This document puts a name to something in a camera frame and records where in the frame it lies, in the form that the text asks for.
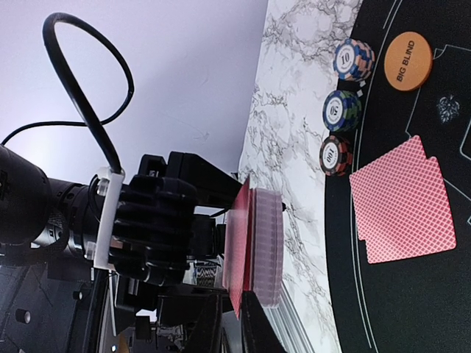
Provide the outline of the grey chip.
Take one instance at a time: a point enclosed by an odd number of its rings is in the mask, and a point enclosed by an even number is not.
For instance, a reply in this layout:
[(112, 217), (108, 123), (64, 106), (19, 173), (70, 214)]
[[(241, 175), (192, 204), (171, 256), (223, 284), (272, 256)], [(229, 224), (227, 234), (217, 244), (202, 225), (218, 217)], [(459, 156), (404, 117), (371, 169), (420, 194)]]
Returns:
[(369, 44), (347, 38), (336, 47), (333, 70), (340, 80), (360, 82), (372, 74), (375, 61), (375, 52)]

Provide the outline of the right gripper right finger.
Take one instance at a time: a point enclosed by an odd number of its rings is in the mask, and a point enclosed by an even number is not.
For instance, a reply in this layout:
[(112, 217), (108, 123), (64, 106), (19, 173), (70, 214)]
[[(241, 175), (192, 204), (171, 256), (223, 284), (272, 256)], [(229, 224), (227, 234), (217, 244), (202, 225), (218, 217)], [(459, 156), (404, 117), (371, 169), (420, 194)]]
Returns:
[(242, 295), (243, 353), (285, 353), (255, 294)]

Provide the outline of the red card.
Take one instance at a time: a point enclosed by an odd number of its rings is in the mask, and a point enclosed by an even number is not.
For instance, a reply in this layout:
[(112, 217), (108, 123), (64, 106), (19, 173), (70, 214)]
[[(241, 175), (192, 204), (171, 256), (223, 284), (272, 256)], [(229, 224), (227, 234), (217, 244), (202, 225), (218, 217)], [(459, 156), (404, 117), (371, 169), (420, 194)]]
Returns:
[(349, 177), (359, 240), (372, 237), (383, 216), (406, 200), (404, 184), (425, 160), (421, 138), (415, 135)]
[(370, 264), (405, 260), (456, 247), (456, 232), (445, 183), (435, 157), (412, 169), (406, 200), (384, 215), (365, 240)]

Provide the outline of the orange big blind button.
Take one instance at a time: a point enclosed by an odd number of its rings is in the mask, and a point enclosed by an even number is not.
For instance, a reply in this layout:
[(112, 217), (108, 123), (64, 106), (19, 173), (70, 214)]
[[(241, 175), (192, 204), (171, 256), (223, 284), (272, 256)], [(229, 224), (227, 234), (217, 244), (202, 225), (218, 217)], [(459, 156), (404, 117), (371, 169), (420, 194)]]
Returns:
[(387, 48), (384, 72), (389, 84), (399, 91), (413, 91), (428, 79), (433, 53), (428, 41), (417, 32), (398, 35)]

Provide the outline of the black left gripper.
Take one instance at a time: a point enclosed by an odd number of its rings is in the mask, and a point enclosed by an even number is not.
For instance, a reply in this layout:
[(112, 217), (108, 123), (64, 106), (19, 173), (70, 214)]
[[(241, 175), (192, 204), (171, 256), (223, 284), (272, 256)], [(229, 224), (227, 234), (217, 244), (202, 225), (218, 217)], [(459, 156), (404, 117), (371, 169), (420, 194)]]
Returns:
[(160, 328), (189, 338), (199, 309), (183, 297), (227, 292), (183, 282), (192, 260), (215, 258), (223, 227), (197, 207), (228, 210), (240, 185), (190, 153), (144, 155), (128, 183), (100, 171), (89, 185), (50, 179), (1, 149), (1, 350), (113, 352), (132, 327), (159, 342)]

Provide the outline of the green chip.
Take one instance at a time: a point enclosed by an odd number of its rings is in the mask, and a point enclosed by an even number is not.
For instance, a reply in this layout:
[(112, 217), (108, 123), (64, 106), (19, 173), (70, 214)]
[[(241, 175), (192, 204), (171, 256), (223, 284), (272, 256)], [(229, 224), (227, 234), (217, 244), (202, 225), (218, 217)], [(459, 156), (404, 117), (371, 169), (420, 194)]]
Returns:
[(355, 93), (334, 90), (325, 99), (322, 120), (330, 132), (347, 132), (357, 127), (361, 113), (361, 100)]

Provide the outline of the red chip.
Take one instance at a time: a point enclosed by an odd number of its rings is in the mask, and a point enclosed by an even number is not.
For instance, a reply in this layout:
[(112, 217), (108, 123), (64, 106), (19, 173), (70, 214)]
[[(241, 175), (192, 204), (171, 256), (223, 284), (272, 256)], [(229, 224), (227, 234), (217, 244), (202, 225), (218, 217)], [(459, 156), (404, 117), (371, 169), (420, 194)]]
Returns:
[(329, 177), (348, 174), (353, 163), (353, 149), (350, 142), (341, 136), (328, 136), (319, 150), (319, 163), (322, 171)]

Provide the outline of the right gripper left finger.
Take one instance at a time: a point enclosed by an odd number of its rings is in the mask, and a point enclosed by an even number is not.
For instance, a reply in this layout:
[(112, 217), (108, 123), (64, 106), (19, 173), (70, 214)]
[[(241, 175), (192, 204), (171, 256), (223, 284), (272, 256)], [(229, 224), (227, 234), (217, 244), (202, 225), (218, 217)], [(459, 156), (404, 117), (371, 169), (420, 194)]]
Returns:
[(220, 352), (222, 348), (223, 293), (183, 297), (183, 311), (199, 309), (195, 326), (179, 352)]

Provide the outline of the red playing card deck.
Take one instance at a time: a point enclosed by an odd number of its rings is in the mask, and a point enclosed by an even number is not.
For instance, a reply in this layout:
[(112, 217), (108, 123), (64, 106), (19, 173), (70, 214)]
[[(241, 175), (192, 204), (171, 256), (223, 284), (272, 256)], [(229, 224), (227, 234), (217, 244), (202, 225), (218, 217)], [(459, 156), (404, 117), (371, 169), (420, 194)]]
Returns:
[(252, 291), (262, 307), (277, 307), (283, 279), (283, 203), (280, 193), (253, 188), (247, 178), (227, 215), (222, 284), (235, 316)]

